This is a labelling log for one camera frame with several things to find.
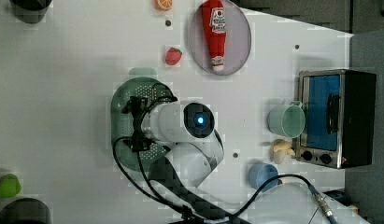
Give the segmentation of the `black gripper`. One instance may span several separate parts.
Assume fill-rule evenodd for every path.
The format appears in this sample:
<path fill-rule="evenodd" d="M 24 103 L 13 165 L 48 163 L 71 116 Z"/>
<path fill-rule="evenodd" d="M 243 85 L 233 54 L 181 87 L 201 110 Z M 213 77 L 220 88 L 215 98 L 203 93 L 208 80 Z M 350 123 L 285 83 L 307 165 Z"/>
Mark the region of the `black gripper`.
<path fill-rule="evenodd" d="M 148 112 L 148 99 L 146 97 L 131 96 L 126 106 L 121 111 L 122 114 L 131 114 L 133 117 L 134 131 L 124 143 L 134 152 L 149 150 L 152 140 L 143 133 L 141 125 Z"/>

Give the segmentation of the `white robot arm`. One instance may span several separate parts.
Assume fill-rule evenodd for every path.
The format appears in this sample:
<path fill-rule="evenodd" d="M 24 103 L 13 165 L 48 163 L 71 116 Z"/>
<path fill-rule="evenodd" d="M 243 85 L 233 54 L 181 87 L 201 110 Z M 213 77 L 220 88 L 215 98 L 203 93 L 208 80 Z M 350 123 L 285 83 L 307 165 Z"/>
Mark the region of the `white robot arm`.
<path fill-rule="evenodd" d="M 159 202 L 191 223 L 249 224 L 204 199 L 198 189 L 224 157 L 215 117 L 206 105 L 132 96 L 121 113 L 133 124 L 123 143 L 135 154 L 138 170 Z"/>

